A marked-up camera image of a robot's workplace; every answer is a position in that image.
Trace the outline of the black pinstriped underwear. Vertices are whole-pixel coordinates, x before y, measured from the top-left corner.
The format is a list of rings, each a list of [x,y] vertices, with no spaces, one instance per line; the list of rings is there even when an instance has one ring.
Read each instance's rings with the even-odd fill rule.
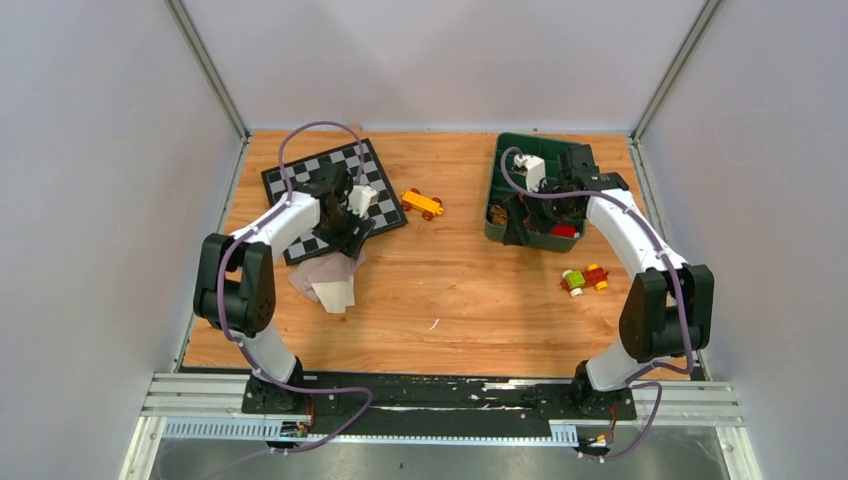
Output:
[[[511,220],[514,229],[518,232],[535,232],[539,234],[547,234],[555,225],[546,213],[539,211],[531,212],[513,212]]]

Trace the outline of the brown underwear white waistband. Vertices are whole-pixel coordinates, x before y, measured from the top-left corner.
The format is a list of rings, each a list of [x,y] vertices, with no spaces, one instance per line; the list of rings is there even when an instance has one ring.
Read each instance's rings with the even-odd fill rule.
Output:
[[[493,225],[506,227],[509,222],[508,212],[500,205],[491,205],[488,211],[489,221]]]

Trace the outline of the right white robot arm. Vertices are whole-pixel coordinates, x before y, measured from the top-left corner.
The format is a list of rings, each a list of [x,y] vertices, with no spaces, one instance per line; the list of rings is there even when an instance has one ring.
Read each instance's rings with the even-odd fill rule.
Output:
[[[623,177],[603,173],[590,146],[578,144],[558,155],[553,185],[543,159],[511,146],[500,155],[500,171],[514,195],[506,202],[507,241],[522,244],[531,213],[564,214],[587,220],[606,238],[631,279],[619,318],[619,337],[575,372],[571,403],[584,417],[596,417],[655,369],[688,375],[694,354],[710,336],[714,276],[676,253],[649,224]]]

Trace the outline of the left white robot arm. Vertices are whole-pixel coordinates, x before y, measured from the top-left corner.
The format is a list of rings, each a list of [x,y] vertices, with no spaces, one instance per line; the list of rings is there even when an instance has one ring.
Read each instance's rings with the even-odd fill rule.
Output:
[[[374,188],[355,184],[346,167],[325,164],[304,183],[288,182],[283,198],[248,226],[203,240],[193,311],[248,360],[249,393],[283,413],[298,411],[312,392],[272,323],[274,263],[307,232],[335,252],[357,256],[374,228],[368,209],[377,197]]]

